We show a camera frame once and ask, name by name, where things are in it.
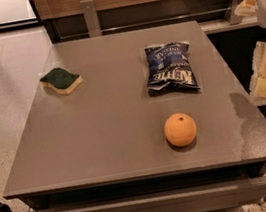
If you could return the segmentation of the blue kettle chips bag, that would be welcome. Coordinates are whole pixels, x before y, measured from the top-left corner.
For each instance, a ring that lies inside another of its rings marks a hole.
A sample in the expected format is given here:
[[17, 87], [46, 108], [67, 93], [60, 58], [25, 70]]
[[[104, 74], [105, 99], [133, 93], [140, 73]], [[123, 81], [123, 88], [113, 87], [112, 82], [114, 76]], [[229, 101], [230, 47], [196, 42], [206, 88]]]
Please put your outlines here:
[[176, 42], [155, 44], [144, 48], [149, 65], [147, 88], [163, 91], [167, 87], [199, 89], [190, 62], [188, 48], [190, 44]]

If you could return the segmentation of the grey drawer cabinet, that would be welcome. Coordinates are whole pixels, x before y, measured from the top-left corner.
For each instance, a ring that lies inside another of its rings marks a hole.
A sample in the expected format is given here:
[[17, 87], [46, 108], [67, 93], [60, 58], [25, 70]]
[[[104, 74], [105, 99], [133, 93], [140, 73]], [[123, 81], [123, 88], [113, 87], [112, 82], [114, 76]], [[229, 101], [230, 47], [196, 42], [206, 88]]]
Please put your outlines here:
[[[200, 88], [151, 96], [146, 46], [187, 41]], [[38, 88], [4, 195], [30, 212], [236, 212], [266, 192], [266, 119], [197, 23], [58, 44], [46, 66], [80, 74]], [[196, 122], [177, 147], [169, 116]]]

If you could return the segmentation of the green and yellow sponge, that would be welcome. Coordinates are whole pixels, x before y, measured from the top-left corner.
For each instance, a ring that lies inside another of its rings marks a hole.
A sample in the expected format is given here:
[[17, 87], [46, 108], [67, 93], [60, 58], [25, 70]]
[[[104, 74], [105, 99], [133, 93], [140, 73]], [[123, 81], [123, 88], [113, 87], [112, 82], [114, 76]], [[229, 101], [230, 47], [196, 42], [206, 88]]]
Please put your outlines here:
[[68, 96], [82, 83], [83, 77], [80, 74], [72, 74], [63, 68], [54, 68], [39, 81], [41, 86], [52, 89], [60, 95]]

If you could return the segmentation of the left metal bracket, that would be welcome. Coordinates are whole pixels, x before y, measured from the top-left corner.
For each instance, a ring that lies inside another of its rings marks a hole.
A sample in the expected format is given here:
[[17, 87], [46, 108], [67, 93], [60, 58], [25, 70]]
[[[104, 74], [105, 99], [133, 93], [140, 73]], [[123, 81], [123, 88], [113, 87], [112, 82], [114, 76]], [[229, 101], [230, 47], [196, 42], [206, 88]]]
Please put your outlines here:
[[94, 0], [83, 0], [80, 4], [88, 34], [91, 38], [100, 37], [103, 33], [100, 27], [100, 21], [98, 19]]

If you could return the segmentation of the orange fruit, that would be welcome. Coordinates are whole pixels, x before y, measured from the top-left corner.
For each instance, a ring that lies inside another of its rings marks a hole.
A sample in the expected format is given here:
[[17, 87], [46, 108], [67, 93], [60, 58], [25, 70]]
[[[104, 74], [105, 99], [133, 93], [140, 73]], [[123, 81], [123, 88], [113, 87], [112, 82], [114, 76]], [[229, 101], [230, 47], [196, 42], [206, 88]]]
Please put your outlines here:
[[164, 126], [165, 137], [173, 146], [182, 147], [193, 143], [196, 137], [196, 122], [191, 116], [175, 113], [167, 119]]

